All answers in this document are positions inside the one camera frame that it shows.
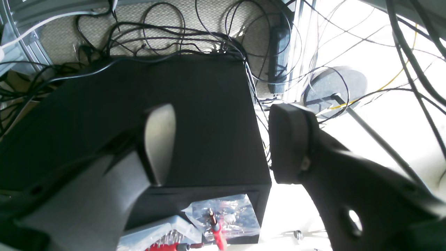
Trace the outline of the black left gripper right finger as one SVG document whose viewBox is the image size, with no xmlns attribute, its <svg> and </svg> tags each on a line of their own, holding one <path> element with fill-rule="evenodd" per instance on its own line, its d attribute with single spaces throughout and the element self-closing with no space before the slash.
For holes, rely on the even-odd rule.
<svg viewBox="0 0 446 251">
<path fill-rule="evenodd" d="M 353 154 L 306 107 L 272 105 L 269 138 L 276 182 L 303 185 L 334 251 L 445 250 L 445 203 Z"/>
</svg>

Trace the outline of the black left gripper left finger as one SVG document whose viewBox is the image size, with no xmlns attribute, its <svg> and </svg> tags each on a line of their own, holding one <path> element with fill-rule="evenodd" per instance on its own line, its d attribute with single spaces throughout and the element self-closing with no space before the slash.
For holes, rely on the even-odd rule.
<svg viewBox="0 0 446 251">
<path fill-rule="evenodd" d="M 176 136 L 172 104 L 1 204 L 2 251 L 114 251 L 138 198 L 165 184 Z"/>
</svg>

